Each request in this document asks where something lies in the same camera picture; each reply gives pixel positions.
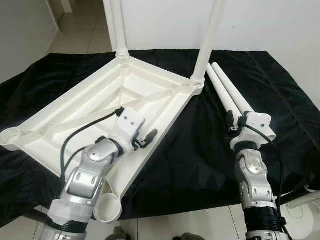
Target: black tablecloth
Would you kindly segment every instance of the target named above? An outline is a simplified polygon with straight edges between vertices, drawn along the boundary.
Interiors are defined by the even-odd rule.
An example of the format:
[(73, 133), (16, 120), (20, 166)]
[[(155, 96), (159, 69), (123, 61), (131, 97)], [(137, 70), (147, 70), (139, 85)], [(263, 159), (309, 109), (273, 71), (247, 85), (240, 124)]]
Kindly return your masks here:
[[(189, 78), (197, 50), (131, 51), (131, 56)], [(114, 58), (104, 54), (49, 54), (0, 85), (0, 129), (18, 126)], [(272, 116), (285, 164), (284, 192), (320, 188), (320, 112), (267, 52), (213, 51), (257, 112)], [(226, 113), (206, 76), (122, 199), (121, 219), (200, 210), (240, 202)], [(272, 146), (260, 149), (276, 193), (280, 164)], [(0, 227), (25, 211), (51, 204), (58, 179), (22, 151), (0, 148)]]

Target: cable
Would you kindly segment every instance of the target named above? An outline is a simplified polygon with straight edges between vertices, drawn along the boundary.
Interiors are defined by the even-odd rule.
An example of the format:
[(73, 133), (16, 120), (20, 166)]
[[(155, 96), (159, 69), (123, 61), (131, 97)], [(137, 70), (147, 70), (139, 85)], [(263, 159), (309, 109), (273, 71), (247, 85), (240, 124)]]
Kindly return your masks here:
[[(284, 167), (284, 163), (283, 163), (283, 159), (282, 159), (281, 153), (280, 153), (279, 149), (277, 148), (277, 146), (266, 135), (264, 135), (262, 132), (260, 132), (259, 130), (255, 129), (254, 127), (249, 126), (247, 124), (242, 124), (241, 126), (242, 127), (246, 127), (248, 129), (254, 131), (255, 133), (259, 134), (269, 144), (271, 144), (274, 147), (275, 151), (276, 151), (276, 154), (277, 154), (277, 157), (278, 157), (279, 163), (280, 163), (280, 186), (279, 186), (278, 199), (277, 199), (277, 202), (276, 202), (276, 206), (278, 208), (278, 212), (279, 212), (279, 215), (280, 215), (282, 221), (284, 221), (284, 218), (281, 215), (281, 195), (282, 195), (282, 189), (283, 189), (283, 185), (284, 185), (285, 167)], [(283, 222), (283, 224), (282, 224), (283, 231), (288, 235), (289, 239), (292, 240), (292, 238), (291, 238), (291, 236), (290, 236), (285, 224), (286, 224), (285, 222)]]
[(70, 136), (68, 136), (66, 138), (66, 140), (64, 141), (62, 147), (61, 147), (61, 152), (60, 152), (60, 169), (61, 169), (61, 176), (60, 176), (60, 184), (61, 186), (60, 187), (64, 187), (65, 185), (65, 181), (66, 181), (66, 169), (67, 167), (69, 166), (68, 164), (70, 164), (71, 160), (76, 156), (75, 153), (78, 153), (78, 151), (80, 152), (80, 150), (77, 150), (71, 157), (70, 159), (68, 160), (67, 162), (67, 165), (65, 167), (65, 150), (66, 150), (66, 146), (68, 144), (68, 142), (75, 136), (77, 135), (78, 133), (82, 132), (83, 130), (99, 123), (99, 122), (102, 122), (103, 120), (106, 120), (110, 117), (112, 117), (113, 115), (117, 115), (117, 116), (120, 116), (122, 114), (122, 112), (124, 111), (125, 109), (123, 107), (121, 108), (118, 108), (116, 109), (114, 112), (110, 113), (109, 115), (107, 116), (104, 116), (104, 117), (101, 117), (93, 122), (90, 122), (88, 123), (87, 125), (79, 128), (78, 130), (76, 130), (75, 132), (73, 132)]

